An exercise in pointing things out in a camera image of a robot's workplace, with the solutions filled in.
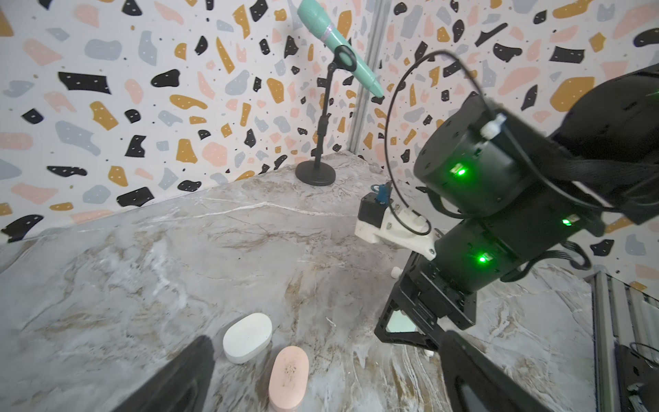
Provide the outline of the pink earbud case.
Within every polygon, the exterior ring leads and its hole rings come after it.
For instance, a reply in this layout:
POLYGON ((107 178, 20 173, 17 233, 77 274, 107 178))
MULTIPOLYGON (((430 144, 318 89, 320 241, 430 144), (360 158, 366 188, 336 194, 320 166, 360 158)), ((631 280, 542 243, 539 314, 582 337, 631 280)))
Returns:
POLYGON ((269 403, 275 411, 296 411, 307 393, 310 362, 300 347, 281 350, 273 364, 269 381, 269 403))

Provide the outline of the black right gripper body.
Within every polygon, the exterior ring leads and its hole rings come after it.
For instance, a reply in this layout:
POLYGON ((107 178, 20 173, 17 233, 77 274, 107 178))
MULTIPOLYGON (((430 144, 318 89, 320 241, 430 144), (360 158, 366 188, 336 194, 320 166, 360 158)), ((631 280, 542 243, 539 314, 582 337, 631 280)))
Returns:
POLYGON ((422 331, 437 331, 441 319, 469 329, 476 324, 476 274, 474 264, 445 264, 412 252, 392 290, 392 310, 422 331))

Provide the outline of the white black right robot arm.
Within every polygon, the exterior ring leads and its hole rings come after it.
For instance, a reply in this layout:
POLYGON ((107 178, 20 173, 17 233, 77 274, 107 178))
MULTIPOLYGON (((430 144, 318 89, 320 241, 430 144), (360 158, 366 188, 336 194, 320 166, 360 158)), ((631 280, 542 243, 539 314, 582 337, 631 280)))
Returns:
POLYGON ((437 350, 439 320, 476 321, 478 292, 514 283, 545 259, 580 271, 590 259, 571 241, 604 234, 606 213, 640 225, 658 215, 658 68, 604 82, 543 137, 476 87, 431 135, 415 177, 440 214, 441 233, 409 206, 394 182, 375 193, 392 222, 381 229, 411 256, 375 333, 383 343, 437 350))

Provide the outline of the mint green toy microphone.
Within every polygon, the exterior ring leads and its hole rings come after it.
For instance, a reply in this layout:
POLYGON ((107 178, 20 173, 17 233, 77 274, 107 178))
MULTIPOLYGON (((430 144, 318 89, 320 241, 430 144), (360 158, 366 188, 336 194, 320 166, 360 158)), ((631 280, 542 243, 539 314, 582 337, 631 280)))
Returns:
MULTIPOLYGON (((324 8, 314 0, 304 0, 298 8, 298 17, 310 33, 322 41, 333 53, 338 46, 348 46, 355 53, 355 49, 348 43, 338 28, 332 23, 324 8)), ((381 87, 370 67, 356 53, 357 68, 351 72, 355 79, 373 96, 382 98, 384 89, 381 87)))

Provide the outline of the white earbud case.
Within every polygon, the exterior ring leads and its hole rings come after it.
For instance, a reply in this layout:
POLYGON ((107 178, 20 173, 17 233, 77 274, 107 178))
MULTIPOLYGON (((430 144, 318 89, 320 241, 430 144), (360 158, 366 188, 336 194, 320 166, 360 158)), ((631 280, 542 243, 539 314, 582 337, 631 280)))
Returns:
POLYGON ((233 364, 244 364, 270 343, 273 324, 268 315, 252 313, 232 325, 225 333, 222 346, 226 358, 233 364))

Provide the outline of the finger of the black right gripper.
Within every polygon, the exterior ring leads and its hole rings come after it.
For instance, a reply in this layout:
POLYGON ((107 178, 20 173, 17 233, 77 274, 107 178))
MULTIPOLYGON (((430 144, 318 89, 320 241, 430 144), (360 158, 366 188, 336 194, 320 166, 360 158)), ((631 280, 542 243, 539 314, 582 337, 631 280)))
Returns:
POLYGON ((439 349, 439 345, 423 333, 391 297, 381 312, 374 333, 382 343, 407 345, 422 350, 439 349))

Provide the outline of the black microphone stand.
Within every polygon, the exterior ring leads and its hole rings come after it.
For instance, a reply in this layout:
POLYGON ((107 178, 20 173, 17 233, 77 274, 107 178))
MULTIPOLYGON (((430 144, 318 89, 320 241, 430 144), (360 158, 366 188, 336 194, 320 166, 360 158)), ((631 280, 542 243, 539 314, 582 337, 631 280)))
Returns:
POLYGON ((329 63, 326 78, 319 77, 317 85, 324 87, 322 114, 317 124, 317 146, 313 152, 313 159, 302 161, 295 168, 296 178, 312 186, 328 186, 336 181, 334 168, 322 162, 324 151, 324 138, 327 134, 330 114, 328 113, 333 75, 336 70, 353 72, 357 68, 355 53, 348 46, 338 46, 334 51, 334 59, 329 63))

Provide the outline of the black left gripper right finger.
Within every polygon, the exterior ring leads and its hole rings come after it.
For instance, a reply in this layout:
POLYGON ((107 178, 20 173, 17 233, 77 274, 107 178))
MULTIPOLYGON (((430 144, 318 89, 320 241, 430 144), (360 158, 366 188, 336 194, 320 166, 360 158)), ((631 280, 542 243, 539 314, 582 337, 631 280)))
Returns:
POLYGON ((455 331, 444 333, 439 355, 453 411, 548 410, 455 331))

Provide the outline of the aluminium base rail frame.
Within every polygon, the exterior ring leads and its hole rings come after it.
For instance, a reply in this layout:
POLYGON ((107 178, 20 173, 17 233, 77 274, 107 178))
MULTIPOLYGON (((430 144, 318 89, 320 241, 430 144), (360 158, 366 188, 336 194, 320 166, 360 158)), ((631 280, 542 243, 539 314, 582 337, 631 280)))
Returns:
POLYGON ((607 273, 592 289, 598 411, 658 410, 658 300, 607 273))

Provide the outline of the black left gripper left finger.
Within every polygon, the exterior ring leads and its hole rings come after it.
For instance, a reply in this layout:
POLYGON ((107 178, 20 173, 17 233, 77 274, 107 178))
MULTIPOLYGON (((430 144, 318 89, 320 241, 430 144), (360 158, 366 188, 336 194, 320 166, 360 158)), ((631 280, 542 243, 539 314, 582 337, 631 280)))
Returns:
POLYGON ((202 411, 214 368, 213 343, 199 336, 114 411, 202 411))

